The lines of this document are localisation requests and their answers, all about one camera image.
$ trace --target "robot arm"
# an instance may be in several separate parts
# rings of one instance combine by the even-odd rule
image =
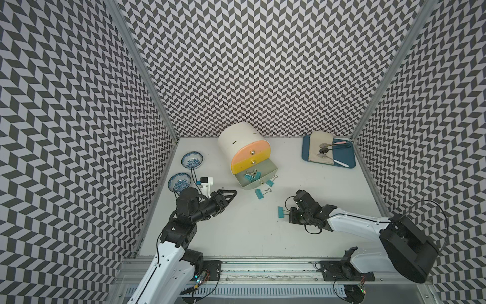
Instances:
[[[297,191],[294,201],[299,209],[291,208],[289,223],[347,232],[376,242],[372,248],[353,247],[346,252],[342,260],[345,277],[353,272],[397,271],[410,281],[424,283],[439,255],[434,241],[406,216],[372,217],[332,205],[321,207],[303,190]]]
[[[177,198],[177,209],[159,235],[157,254],[129,304],[172,304],[203,267],[203,254],[187,249],[196,234],[196,223],[223,212],[236,196],[234,190],[218,190],[211,196],[187,188]]]

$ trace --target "blue and white bowl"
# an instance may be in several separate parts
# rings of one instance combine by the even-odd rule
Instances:
[[[186,153],[181,160],[182,165],[187,169],[196,169],[202,164],[202,162],[203,155],[196,151]]]
[[[169,187],[169,190],[178,193],[186,188],[189,188],[190,185],[191,177],[189,176],[189,174],[182,172],[174,174],[174,176],[172,176],[167,183],[167,187]]]

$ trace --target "beige cloth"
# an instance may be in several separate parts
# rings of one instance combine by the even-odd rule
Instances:
[[[323,143],[332,143],[333,138],[334,136],[331,133],[324,131],[313,131],[311,133],[311,140],[309,142],[309,161],[334,165],[334,161],[332,160],[332,150],[329,150],[329,152],[326,153],[328,157],[317,156],[317,154],[319,154],[319,150],[321,149],[319,146]]]

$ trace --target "wire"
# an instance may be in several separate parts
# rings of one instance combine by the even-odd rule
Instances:
[[[209,270],[205,269],[205,271],[206,271],[208,274],[206,275],[206,278],[204,278],[204,282],[203,282],[203,283],[201,283],[201,285],[202,285],[202,284],[204,284],[204,283],[206,283],[206,282],[209,280]]]
[[[316,233],[309,232],[309,230],[307,230],[307,225],[306,224],[304,224],[304,229],[305,229],[305,231],[307,231],[307,233],[310,233],[310,234],[319,234],[319,233],[322,232],[322,228],[319,228],[320,231],[319,232],[316,232]]]
[[[173,217],[174,217],[174,215],[175,215],[175,212],[176,212],[176,211],[177,211],[177,209],[176,209],[176,210],[174,210],[174,211],[172,211],[171,216],[169,217],[169,222],[170,222],[170,221],[173,219]],[[159,259],[160,259],[160,255],[159,255],[159,253],[158,253],[158,241],[159,241],[160,236],[162,235],[162,233],[163,233],[163,232],[164,232],[164,230],[162,229],[162,231],[161,231],[161,232],[160,232],[160,234],[158,235],[157,240],[155,240],[155,248],[157,249],[157,264],[159,263]]]
[[[365,283],[366,283],[366,275],[363,274],[363,278],[361,279],[361,286],[358,285],[359,288],[363,289],[363,287],[365,286]]]
[[[291,197],[288,197],[286,200],[285,200],[285,203],[283,204],[285,206],[285,209],[287,209],[287,211],[290,211],[289,208],[287,208],[287,201],[289,198]]]
[[[336,292],[336,288],[334,288],[334,285],[336,284],[336,281],[337,281],[337,280],[341,280],[341,279],[344,279],[344,280],[346,280],[346,281],[349,281],[347,278],[336,278],[336,279],[334,280],[334,283],[332,283],[332,291],[334,291],[334,293],[336,294],[336,296],[338,296],[338,298],[339,298],[339,299],[341,299],[341,300],[343,300],[343,301],[346,301],[345,299],[341,298],[341,297],[340,297],[340,296],[337,294],[337,292]]]
[[[197,302],[199,302],[200,300],[204,299],[205,297],[207,297],[208,295],[210,295],[211,293],[213,293],[213,291],[216,290],[216,287],[218,287],[218,284],[219,284],[219,279],[218,279],[218,282],[216,283],[216,286],[213,288],[213,290],[211,290],[210,293],[208,293],[207,295],[205,295],[204,297],[202,297],[201,299],[197,300]]]
[[[208,274],[206,275],[206,277],[204,278],[204,281],[203,281],[201,284],[199,284],[199,285],[198,285],[198,284],[196,284],[196,285],[195,285],[195,286],[193,286],[193,287],[189,287],[189,288],[187,288],[187,289],[185,289],[185,290],[181,291],[181,294],[188,294],[188,293],[190,293],[190,292],[191,292],[191,293],[192,293],[192,297],[194,298],[194,292],[195,292],[195,291],[196,291],[196,289],[197,289],[197,288],[195,288],[195,287],[196,287],[196,286],[198,286],[198,287],[199,287],[200,285],[202,285],[202,284],[203,284],[203,283],[204,283],[204,282],[205,282],[205,281],[208,279],[208,277],[209,277],[209,270],[207,270],[207,269],[201,269],[201,270],[200,270],[198,273],[195,273],[195,274],[194,274],[194,276],[193,276],[193,278],[196,278],[196,277],[197,277],[198,275],[200,275],[200,274],[201,274],[201,272],[203,272],[204,270],[205,270],[205,271],[208,273]]]
[[[203,193],[201,191],[201,188],[199,188],[199,186],[197,185],[196,181],[197,181],[197,175],[196,175],[196,170],[194,170],[194,168],[191,168],[191,178],[194,180],[194,185],[196,185],[196,188],[199,190],[199,193]]]
[[[442,247],[439,250],[439,253],[441,253],[442,250],[444,249],[444,247],[446,246],[446,244],[447,245],[449,244],[450,232],[449,232],[449,220],[447,219],[446,213],[444,212],[444,209],[442,209],[442,207],[440,206],[440,204],[438,202],[434,201],[434,200],[429,200],[429,199],[419,200],[419,201],[415,202],[415,204],[413,204],[412,206],[410,206],[410,208],[408,209],[408,211],[405,213],[404,216],[407,216],[410,213],[410,211],[415,206],[418,205],[418,203],[423,202],[423,201],[434,203],[437,207],[440,208],[440,210],[442,211],[442,215],[444,216],[444,222],[445,222],[445,225],[446,225],[446,237],[445,237],[445,240],[444,240],[444,244],[442,244]]]
[[[322,271],[322,265],[321,265],[321,268],[317,268],[317,264],[321,265],[321,263],[317,262],[317,263],[314,263],[314,268],[317,269],[318,271]]]

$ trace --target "black and white wallpaper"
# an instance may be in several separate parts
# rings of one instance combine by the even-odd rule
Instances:
[[[349,135],[423,0],[119,0],[179,136]]]
[[[432,279],[451,304],[486,301],[485,12],[485,1],[440,1],[358,138],[392,213],[442,202],[451,235]],[[438,208],[412,217],[443,244]]]
[[[172,147],[101,0],[0,1],[0,303],[102,303]]]

